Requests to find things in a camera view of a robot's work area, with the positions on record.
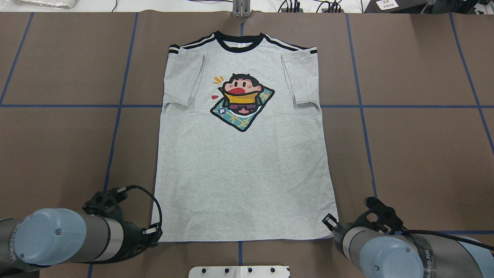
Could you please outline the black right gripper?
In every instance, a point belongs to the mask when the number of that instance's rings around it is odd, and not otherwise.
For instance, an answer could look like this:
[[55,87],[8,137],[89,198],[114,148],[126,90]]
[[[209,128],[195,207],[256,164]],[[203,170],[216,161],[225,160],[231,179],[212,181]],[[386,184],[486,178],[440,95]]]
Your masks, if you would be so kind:
[[348,224],[340,223],[331,213],[323,218],[322,223],[332,232],[335,241],[341,242],[348,232]]

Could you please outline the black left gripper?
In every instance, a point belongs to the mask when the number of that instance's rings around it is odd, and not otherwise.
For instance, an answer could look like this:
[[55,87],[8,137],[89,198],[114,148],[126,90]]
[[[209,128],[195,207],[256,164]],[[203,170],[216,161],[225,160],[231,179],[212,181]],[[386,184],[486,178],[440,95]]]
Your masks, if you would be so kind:
[[139,228],[131,222],[123,223],[125,257],[134,257],[147,248],[155,247],[162,236],[162,224],[154,223],[147,228]]

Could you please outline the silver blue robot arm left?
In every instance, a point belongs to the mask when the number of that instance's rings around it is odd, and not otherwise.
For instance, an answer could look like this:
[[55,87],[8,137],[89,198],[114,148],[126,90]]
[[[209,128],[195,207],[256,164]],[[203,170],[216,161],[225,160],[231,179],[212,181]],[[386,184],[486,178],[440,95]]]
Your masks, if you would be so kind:
[[39,271],[56,264],[113,264],[132,259],[162,236],[159,223],[148,228],[124,220],[44,208],[1,220],[1,277]]

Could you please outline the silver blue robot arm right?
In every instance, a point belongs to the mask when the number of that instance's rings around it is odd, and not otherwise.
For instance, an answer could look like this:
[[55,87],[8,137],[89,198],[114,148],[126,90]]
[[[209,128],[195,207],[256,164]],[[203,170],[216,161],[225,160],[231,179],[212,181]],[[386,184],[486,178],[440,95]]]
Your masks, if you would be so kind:
[[322,222],[338,251],[367,278],[492,278],[493,253],[471,238],[419,232],[382,233],[368,221]]

